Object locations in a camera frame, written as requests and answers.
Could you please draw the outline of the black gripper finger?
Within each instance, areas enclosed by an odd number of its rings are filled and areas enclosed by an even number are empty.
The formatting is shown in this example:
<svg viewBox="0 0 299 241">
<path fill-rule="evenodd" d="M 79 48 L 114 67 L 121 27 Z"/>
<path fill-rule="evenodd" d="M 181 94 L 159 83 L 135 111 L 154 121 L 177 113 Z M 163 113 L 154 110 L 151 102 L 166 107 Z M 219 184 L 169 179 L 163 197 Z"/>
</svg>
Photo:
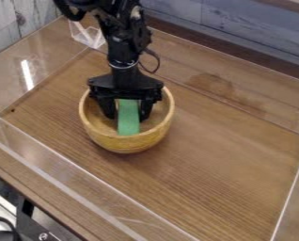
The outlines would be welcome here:
<svg viewBox="0 0 299 241">
<path fill-rule="evenodd" d="M 114 119 L 117 117 L 117 101 L 114 98 L 101 98 L 98 100 L 101 109 L 103 111 L 105 116 L 109 119 Z"/>
<path fill-rule="evenodd" d="M 142 100 L 139 103 L 139 121 L 146 121 L 153 112 L 155 102 L 153 100 Z"/>
</svg>

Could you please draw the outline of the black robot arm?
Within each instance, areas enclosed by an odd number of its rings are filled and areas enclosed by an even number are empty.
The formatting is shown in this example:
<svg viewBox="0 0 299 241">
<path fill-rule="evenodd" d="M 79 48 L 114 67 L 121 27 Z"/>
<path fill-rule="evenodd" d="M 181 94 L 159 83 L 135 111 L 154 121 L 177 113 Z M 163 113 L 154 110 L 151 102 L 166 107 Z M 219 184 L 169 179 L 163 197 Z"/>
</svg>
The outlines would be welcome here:
<svg viewBox="0 0 299 241">
<path fill-rule="evenodd" d="M 111 72 L 89 80 L 90 96 L 103 114 L 117 116 L 115 100 L 139 101 L 139 120 L 150 118 L 154 104 L 162 100 L 163 82 L 139 69 L 143 53 L 158 55 L 149 49 L 153 32 L 146 24 L 141 0 L 54 0 L 63 15 L 74 22 L 91 13 L 98 20 L 109 44 Z"/>
</svg>

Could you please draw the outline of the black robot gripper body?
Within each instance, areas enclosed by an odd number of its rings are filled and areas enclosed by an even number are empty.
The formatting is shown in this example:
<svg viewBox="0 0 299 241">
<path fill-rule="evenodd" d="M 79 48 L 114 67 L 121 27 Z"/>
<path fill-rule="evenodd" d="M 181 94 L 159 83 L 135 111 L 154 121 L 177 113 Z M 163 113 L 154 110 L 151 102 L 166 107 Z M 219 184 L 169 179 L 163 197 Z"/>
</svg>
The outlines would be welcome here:
<svg viewBox="0 0 299 241">
<path fill-rule="evenodd" d="M 111 72 L 89 80 L 90 95 L 103 98 L 143 100 L 155 103 L 162 100 L 163 82 L 139 70 L 139 64 L 115 65 Z"/>
</svg>

